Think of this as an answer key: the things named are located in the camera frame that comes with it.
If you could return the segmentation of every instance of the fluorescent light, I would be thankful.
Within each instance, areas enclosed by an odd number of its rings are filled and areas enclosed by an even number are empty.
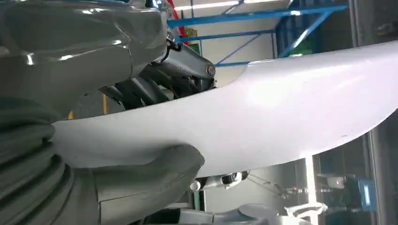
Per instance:
[[[369,186],[368,185],[364,185],[363,186],[363,191],[365,192],[365,205],[369,206],[370,205]]]
[[[259,3],[259,2],[269,2],[269,1],[278,1],[278,0],[244,0],[246,4],[250,3]],[[238,5],[239,1],[223,1],[223,2],[217,2],[217,3],[208,3],[208,4],[197,4],[193,6],[178,6],[175,7],[175,11],[181,11],[181,10],[190,10],[192,9],[198,9],[198,8],[214,8],[214,7],[223,7],[223,6],[234,6]]]
[[[97,11],[97,12],[105,11],[105,9],[103,9],[103,8],[95,8],[94,10]]]
[[[34,65],[35,63],[33,62],[33,58],[32,58],[33,53],[29,53],[26,55],[26,58],[28,59],[27,63],[28,65]]]
[[[291,57],[300,57],[300,56],[303,56],[303,54],[297,53],[297,54],[291,54],[290,56],[291,56]]]
[[[308,203],[316,203],[316,189],[314,176],[314,163],[312,156],[306,158],[306,178],[308,190]],[[318,215],[310,216],[310,222],[313,225],[318,225]]]
[[[278,1],[278,0],[244,0],[244,2],[246,4],[260,3],[260,2],[269,2],[269,1]]]
[[[82,10],[82,13],[84,13],[84,14],[92,14],[92,12],[90,12],[89,10]]]
[[[209,4],[200,4],[194,5],[192,8],[213,8],[213,7],[222,7],[222,6],[233,6],[239,4],[238,1],[225,1],[225,2],[217,2],[217,3],[209,3]]]
[[[297,10],[292,10],[292,11],[290,11],[290,14],[291,15],[301,15],[301,12],[297,11]]]
[[[67,60],[67,59],[70,59],[70,58],[73,58],[73,56],[72,55],[64,55],[64,56],[62,56],[60,58],[60,60]]]
[[[180,7],[175,7],[175,11],[181,11],[181,10],[188,10],[188,9],[198,9],[198,8],[214,8],[214,7],[223,7],[223,6],[233,6],[237,5],[239,2],[238,1],[224,1],[224,2],[217,2],[217,3],[208,3],[208,4],[198,4],[198,5],[193,5],[191,6],[180,6]]]
[[[115,40],[115,41],[113,42],[114,45],[118,45],[118,44],[121,44],[121,43],[122,43],[121,40]]]

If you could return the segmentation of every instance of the metal pipe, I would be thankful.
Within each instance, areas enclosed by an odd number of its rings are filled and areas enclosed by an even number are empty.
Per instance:
[[[302,1],[301,1],[301,5],[302,5],[303,7],[306,7],[306,6],[307,6],[306,0],[302,0]],[[307,15],[304,15],[304,16],[302,17],[301,22],[303,23],[303,26],[304,26],[304,27],[307,27],[307,26],[309,26],[309,24],[310,24],[310,20],[309,20],[309,18],[308,18]]]
[[[199,45],[200,45],[200,56],[203,56],[202,40],[199,40]]]
[[[311,26],[308,27],[307,30],[305,30],[299,38],[297,38],[289,47],[287,47],[281,54],[278,55],[278,58],[284,58],[288,57],[290,52],[297,47],[311,32],[313,32],[323,21],[325,21],[330,14],[332,14],[332,11],[323,13],[318,19],[315,20]]]
[[[360,42],[358,39],[358,13],[357,13],[357,5],[358,0],[348,0],[349,9],[350,9],[350,22],[351,22],[351,36],[352,36],[352,46],[359,47]]]
[[[389,193],[386,193],[386,186],[389,186],[390,184],[390,176],[386,175],[386,173],[389,173],[388,167],[385,165],[385,159],[388,158],[388,154],[386,153],[386,141],[382,139],[385,134],[380,134],[383,132],[381,126],[382,125],[379,125],[366,133],[366,138],[369,143],[370,160],[373,168],[372,175],[375,180],[376,187],[376,200],[378,207],[376,212],[377,223],[393,224],[388,221]]]
[[[245,65],[249,64],[250,62],[251,61],[220,63],[220,64],[216,64],[215,67],[245,66]]]
[[[250,13],[236,13],[236,14],[226,14],[226,15],[213,15],[213,16],[203,16],[195,17],[183,20],[168,20],[168,26],[170,28],[178,26],[189,26],[198,25],[205,23],[220,23],[229,22],[237,20],[256,20],[280,16],[290,16],[290,15],[307,15],[314,13],[325,13],[334,12],[347,8],[346,4],[339,5],[329,5],[329,6],[316,6],[316,7],[302,7],[302,8],[292,8],[292,9],[280,9],[274,11],[263,11],[263,12],[250,12]]]
[[[275,42],[274,42],[274,34],[271,34],[271,44],[272,44],[272,58],[275,59]]]
[[[195,17],[195,14],[193,13],[193,0],[191,0],[191,17]]]
[[[296,26],[296,18],[291,17],[291,35],[293,36],[293,39],[297,39],[298,36]]]
[[[250,44],[252,41],[254,41],[255,39],[257,39],[258,37],[260,37],[261,34],[256,35],[255,37],[253,37],[252,39],[248,40],[246,43],[244,43],[243,45],[241,45],[239,48],[235,49],[234,51],[232,51],[230,54],[228,54],[227,56],[224,57],[224,59],[220,60],[219,62],[216,63],[219,64],[223,61],[225,61],[227,58],[231,57],[233,54],[235,54],[237,51],[241,50],[242,48],[244,48],[246,45]]]

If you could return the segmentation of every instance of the curved white panel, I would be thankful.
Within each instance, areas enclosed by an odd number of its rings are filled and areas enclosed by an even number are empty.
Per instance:
[[[232,84],[191,97],[55,123],[53,142],[78,167],[142,164],[189,143],[199,176],[317,154],[366,133],[398,106],[398,42],[254,62]]]

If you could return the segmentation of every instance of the metal bolt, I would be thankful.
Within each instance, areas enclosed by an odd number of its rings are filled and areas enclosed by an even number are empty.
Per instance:
[[[209,65],[209,66],[207,66],[206,72],[207,72],[207,74],[209,74],[210,76],[214,76],[214,75],[215,75],[215,67],[214,67],[214,65]]]
[[[173,35],[170,31],[167,31],[167,38],[168,38],[171,42],[174,42],[174,41],[175,41],[174,35]]]
[[[197,180],[194,180],[189,187],[192,191],[199,191],[200,190],[200,182]]]

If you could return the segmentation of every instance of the blue metal beam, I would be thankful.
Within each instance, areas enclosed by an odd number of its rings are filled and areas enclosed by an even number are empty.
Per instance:
[[[228,62],[228,63],[220,63],[216,64],[215,67],[234,67],[234,66],[244,66],[249,64],[251,61],[246,62]]]
[[[237,9],[240,5],[242,5],[245,1],[244,0],[239,0],[239,3],[236,5],[233,5],[231,7],[229,7],[227,10],[225,10],[223,13],[221,13],[222,15],[228,14],[232,11],[234,11],[235,9]]]
[[[256,31],[249,31],[249,32],[240,32],[240,33],[230,33],[230,34],[216,34],[216,35],[206,35],[206,36],[199,36],[199,37],[182,37],[180,38],[181,41],[196,41],[196,40],[207,40],[207,39],[216,39],[216,38],[229,38],[229,37],[239,37],[239,36],[249,36],[249,35],[256,35],[256,34],[270,34],[274,33],[274,30],[256,30]]]
[[[227,56],[224,57],[224,59],[220,60],[219,62],[216,63],[220,64],[223,61],[225,61],[227,58],[231,57],[233,54],[235,54],[237,51],[241,50],[242,48],[244,48],[246,45],[250,44],[252,41],[254,41],[255,39],[257,39],[258,37],[260,37],[261,34],[256,35],[255,37],[253,37],[252,39],[248,40],[246,43],[244,43],[243,45],[241,45],[239,48],[235,49],[233,52],[231,52],[230,54],[228,54]]]
[[[313,24],[311,24],[311,26],[309,26],[307,28],[307,30],[305,30],[300,37],[298,37],[289,47],[287,47],[281,54],[278,55],[278,58],[284,58],[284,57],[288,57],[290,52],[293,51],[294,48],[296,48],[309,34],[311,34],[311,32],[313,32],[323,21],[325,21],[330,14],[332,14],[333,12],[325,12],[323,13],[321,16],[319,16],[318,19],[316,19],[314,21]]]
[[[256,19],[264,19],[264,18],[272,18],[280,16],[325,13],[330,11],[331,12],[339,11],[345,8],[347,8],[347,5],[302,7],[302,8],[281,9],[274,11],[264,11],[264,12],[203,16],[203,17],[189,18],[183,20],[168,20],[167,23],[170,28],[174,28],[178,26],[189,26],[189,25],[206,24],[206,23],[219,23],[219,22],[228,22],[228,21],[237,21],[237,20],[256,20]]]

